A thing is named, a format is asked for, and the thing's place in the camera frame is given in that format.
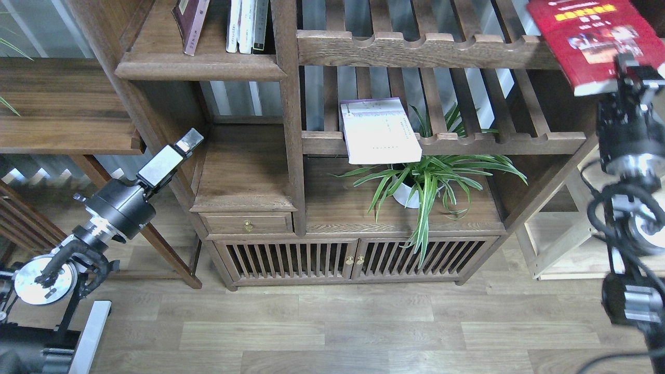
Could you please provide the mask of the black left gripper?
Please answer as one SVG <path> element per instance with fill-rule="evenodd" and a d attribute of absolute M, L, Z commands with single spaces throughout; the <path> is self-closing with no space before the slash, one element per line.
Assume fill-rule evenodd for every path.
<path fill-rule="evenodd" d="M 91 218 L 73 230 L 82 242 L 126 242 L 133 239 L 154 218 L 156 210 L 148 202 L 169 183 L 180 165 L 202 144 L 203 135 L 195 128 L 174 145 L 167 145 L 137 173 L 134 181 L 111 179 L 85 201 Z"/>

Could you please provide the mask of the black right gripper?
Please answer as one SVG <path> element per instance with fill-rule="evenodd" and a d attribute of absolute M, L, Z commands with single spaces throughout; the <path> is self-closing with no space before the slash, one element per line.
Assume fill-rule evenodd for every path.
<path fill-rule="evenodd" d="M 599 103 L 597 135 L 603 172 L 618 177 L 663 173 L 663 121 L 653 98 L 663 77 L 631 52 L 615 56 L 618 87 Z"/>

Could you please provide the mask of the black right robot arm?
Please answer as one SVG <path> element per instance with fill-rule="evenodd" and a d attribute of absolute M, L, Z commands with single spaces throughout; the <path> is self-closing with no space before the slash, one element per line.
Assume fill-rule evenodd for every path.
<path fill-rule="evenodd" d="M 603 172 L 618 181 L 591 188 L 589 222 L 604 236 L 608 259 L 620 258 L 602 284 L 602 304 L 615 325 L 644 334 L 655 373 L 663 373 L 663 278 L 641 257 L 663 253 L 663 209 L 655 199 L 663 175 L 663 121 L 653 98 L 663 77 L 631 53 L 616 56 L 617 90 L 598 105 L 596 132 Z"/>

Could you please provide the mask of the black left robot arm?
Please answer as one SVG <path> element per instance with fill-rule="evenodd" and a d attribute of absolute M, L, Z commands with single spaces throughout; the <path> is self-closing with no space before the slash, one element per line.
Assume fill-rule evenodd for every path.
<path fill-rule="evenodd" d="M 2 269 L 2 373 L 90 372 L 112 303 L 95 301 L 81 331 L 70 329 L 76 308 L 119 269 L 118 261 L 104 255 L 109 242 L 126 243 L 147 227 L 156 215 L 149 199 L 171 181 L 203 139 L 192 128 L 150 159 L 135 180 L 111 179 L 89 198 L 76 195 L 90 220 L 50 253 Z M 16 300 L 45 306 L 65 298 L 65 313 L 52 329 L 7 320 Z"/>

